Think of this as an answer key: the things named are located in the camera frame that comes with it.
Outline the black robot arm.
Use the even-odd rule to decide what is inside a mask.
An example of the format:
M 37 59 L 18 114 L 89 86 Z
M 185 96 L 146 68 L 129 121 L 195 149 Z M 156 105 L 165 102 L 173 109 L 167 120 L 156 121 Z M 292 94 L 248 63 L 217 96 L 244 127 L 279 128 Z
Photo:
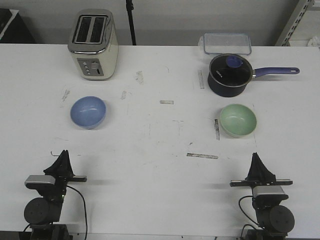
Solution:
M 231 187 L 250 187 L 251 195 L 243 196 L 238 200 L 238 206 L 244 213 L 241 201 L 250 198 L 252 207 L 255 210 L 256 220 L 248 217 L 255 226 L 246 233 L 241 230 L 241 240 L 284 240 L 288 233 L 295 226 L 293 213 L 281 202 L 287 200 L 289 196 L 285 194 L 282 186 L 290 186 L 293 181 L 290 179 L 277 179 L 263 164 L 259 155 L 252 154 L 251 165 L 248 175 L 244 180 L 231 180 Z
M 24 208 L 24 219 L 31 228 L 31 240 L 72 240 L 66 224 L 58 224 L 61 217 L 64 198 L 67 189 L 77 192 L 83 201 L 85 234 L 88 235 L 88 219 L 86 201 L 81 192 L 69 182 L 85 183 L 86 176 L 76 176 L 73 173 L 69 152 L 63 150 L 56 161 L 47 169 L 43 175 L 29 175 L 25 180 L 26 188 L 36 190 L 40 197 L 28 202 Z

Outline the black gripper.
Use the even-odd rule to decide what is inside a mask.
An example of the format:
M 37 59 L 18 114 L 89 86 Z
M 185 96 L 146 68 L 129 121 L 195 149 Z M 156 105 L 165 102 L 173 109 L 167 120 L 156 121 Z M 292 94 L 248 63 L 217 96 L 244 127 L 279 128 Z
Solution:
M 68 150 L 63 150 L 56 161 L 43 172 L 45 175 L 56 177 L 52 195 L 57 198 L 63 198 L 66 195 L 69 182 L 85 183 L 87 181 L 86 176 L 74 174 Z
M 290 186 L 292 184 L 293 181 L 290 179 L 276 179 L 276 175 L 266 168 L 257 152 L 252 154 L 245 180 L 231 180 L 229 183 L 231 187 Z

